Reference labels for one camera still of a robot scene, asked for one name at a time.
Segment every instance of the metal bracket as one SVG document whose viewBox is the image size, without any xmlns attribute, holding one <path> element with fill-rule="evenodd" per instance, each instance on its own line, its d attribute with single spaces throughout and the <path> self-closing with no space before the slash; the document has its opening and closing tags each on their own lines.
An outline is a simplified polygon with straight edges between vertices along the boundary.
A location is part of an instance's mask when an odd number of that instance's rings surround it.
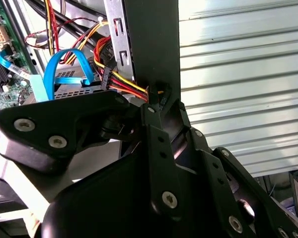
<svg viewBox="0 0 298 238">
<path fill-rule="evenodd" d="M 134 80 L 127 24 L 122 0 L 105 0 L 111 41 L 119 73 Z"/>
<path fill-rule="evenodd" d="M 227 233 L 230 237 L 238 234 L 242 234 L 242 237 L 256 237 L 242 218 L 220 159 L 202 149 L 209 148 L 202 133 L 192 128 L 190 134 L 195 149 L 201 155 L 197 172 L 202 178 L 201 182 L 204 183 L 206 179 L 209 186 L 208 195 L 211 196 L 210 199 L 216 208 L 214 212 L 217 214 L 219 229 L 221 228 L 223 233 Z"/>
<path fill-rule="evenodd" d="M 254 227 L 258 237 L 288 238 L 292 237 L 294 233 L 298 234 L 298 228 L 230 151 L 218 147 L 213 151 L 213 155 L 221 160 L 225 170 L 230 171 L 231 175 L 238 181 L 237 199 L 246 200 L 254 210 Z"/>
<path fill-rule="evenodd" d="M 175 221 L 182 215 L 182 195 L 177 168 L 167 132 L 161 129 L 158 105 L 141 107 L 145 152 L 148 155 L 150 195 L 153 210 Z"/>
</svg>

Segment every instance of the black wire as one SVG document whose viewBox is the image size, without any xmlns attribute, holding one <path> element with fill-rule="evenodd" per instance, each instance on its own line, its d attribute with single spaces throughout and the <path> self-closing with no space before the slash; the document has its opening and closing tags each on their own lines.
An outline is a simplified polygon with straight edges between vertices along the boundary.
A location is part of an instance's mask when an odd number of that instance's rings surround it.
<svg viewBox="0 0 298 238">
<path fill-rule="evenodd" d="M 40 0 L 26 0 L 26 2 L 27 3 L 31 2 L 31 3 L 35 4 L 41 10 L 43 10 L 43 8 L 44 8 L 44 3 Z M 70 20 L 68 17 L 60 14 L 56 10 L 54 10 L 54 14 L 55 14 L 55 18 L 56 18 L 57 22 L 59 22 L 60 24 Z M 88 27 L 78 25 L 76 22 L 71 22 L 71 23 L 69 23 L 68 26 L 72 27 L 74 31 L 79 32 L 81 34 L 84 34 L 84 32 L 88 30 Z M 103 38 L 104 36 L 102 36 L 99 33 L 95 33 L 94 37 L 95 37 L 96 41 L 92 40 L 92 42 L 93 42 L 93 44 L 96 44 L 97 41 L 100 40 L 101 38 Z"/>
<path fill-rule="evenodd" d="M 89 28 L 89 29 L 83 34 L 82 39 L 76 43 L 76 45 L 80 45 L 80 44 L 84 41 L 85 37 L 92 31 L 92 29 L 93 29 L 96 25 L 97 25 L 97 23 L 94 24 L 91 28 Z M 68 57 L 67 57 L 67 58 L 69 59 L 72 55 L 73 55 L 73 53 L 70 52 L 70 53 L 68 54 Z"/>
<path fill-rule="evenodd" d="M 31 8 L 33 8 L 33 10 L 34 10 L 39 16 L 41 16 L 42 18 L 45 19 L 44 10 L 42 10 L 39 6 L 37 6 L 36 4 L 34 4 L 31 0 L 25 0 L 25 1 L 29 4 L 29 6 L 30 6 Z M 59 20 L 57 17 L 56 17 L 56 21 L 57 21 L 58 24 L 64 24 L 64 21 Z M 76 39 L 78 39 L 78 38 L 80 37 L 80 35 L 79 35 L 75 30 L 73 30 L 73 29 L 71 28 L 70 25 L 68 25 L 68 24 L 67 24 L 67 25 L 64 25 L 64 26 L 62 26 L 62 28 L 63 28 L 64 30 L 66 30 L 68 33 L 70 33 L 72 36 L 74 36 Z M 87 43 L 85 44 L 85 46 L 86 46 L 87 48 L 89 48 L 91 51 L 94 50 L 94 46 L 93 46 L 91 43 L 89 43 L 89 42 L 87 42 Z"/>
<path fill-rule="evenodd" d="M 89 13 L 89 14 L 92 14 L 95 17 L 100 17 L 101 16 L 103 19 L 107 19 L 105 14 L 100 13 L 99 11 L 95 11 L 95 10 L 93 10 L 93 9 L 87 7 L 87 6 L 84 6 L 84 5 L 80 4 L 79 2 L 76 2 L 76 1 L 73 1 L 73 0 L 65 0 L 65 1 L 67 1 L 69 4 L 75 6 L 79 9 Z"/>
</svg>

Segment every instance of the white corrugated panel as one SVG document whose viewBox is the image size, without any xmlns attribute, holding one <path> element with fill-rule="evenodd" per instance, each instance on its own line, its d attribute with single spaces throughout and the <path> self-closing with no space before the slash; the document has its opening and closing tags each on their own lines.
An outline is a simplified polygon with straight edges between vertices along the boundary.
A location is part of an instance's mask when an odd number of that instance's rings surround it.
<svg viewBox="0 0 298 238">
<path fill-rule="evenodd" d="M 298 0 L 179 0 L 182 101 L 254 176 L 298 169 Z"/>
</svg>

